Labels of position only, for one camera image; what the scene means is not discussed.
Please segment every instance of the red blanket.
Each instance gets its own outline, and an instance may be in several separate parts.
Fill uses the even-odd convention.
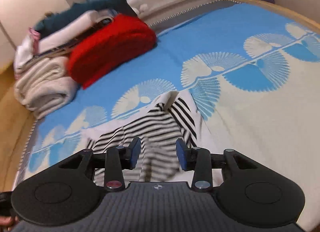
[[[69,75],[85,89],[115,67],[156,43],[156,34],[137,17],[119,14],[114,22],[78,44],[68,63]]]

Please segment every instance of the rolled blanket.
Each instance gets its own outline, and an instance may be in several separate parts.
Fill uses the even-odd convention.
[[[156,43],[156,34],[137,17],[119,14],[114,22],[78,44],[70,55],[69,75],[85,89],[123,62]]]
[[[79,16],[79,18],[68,24],[66,27],[39,41],[38,54],[42,54],[80,36],[105,17],[105,11],[85,12],[84,14]],[[34,55],[36,54],[33,54],[32,52],[32,40],[28,35],[23,40],[22,44],[17,47],[16,55],[14,58],[14,71],[16,75],[22,75],[32,65],[43,59],[43,57],[37,57]]]
[[[16,99],[25,105],[25,98],[29,90],[32,90],[42,82],[55,80],[66,75],[67,57],[45,58],[32,66],[14,85]]]
[[[29,90],[25,98],[27,109],[40,119],[68,104],[75,96],[78,84],[71,77],[45,81]]]

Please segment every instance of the gray ribbed plate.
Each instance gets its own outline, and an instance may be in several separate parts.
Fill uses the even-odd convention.
[[[189,189],[186,182],[132,182],[108,193],[89,216],[61,227],[20,222],[14,232],[302,232],[296,224],[253,228],[227,217],[207,193]]]

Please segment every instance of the stack of folded clothes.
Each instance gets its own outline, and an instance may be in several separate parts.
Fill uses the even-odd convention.
[[[113,22],[117,12],[136,16],[126,0],[99,0],[74,4],[30,28],[13,64],[16,99],[38,119],[69,103],[78,89],[66,70],[69,53]]]

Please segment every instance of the bed sheet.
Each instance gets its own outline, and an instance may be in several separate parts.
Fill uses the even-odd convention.
[[[81,130],[187,89],[212,133],[212,153],[232,147],[297,182],[306,194],[299,224],[312,229],[320,220],[319,38],[248,4],[173,28],[38,125],[25,178],[83,149]]]

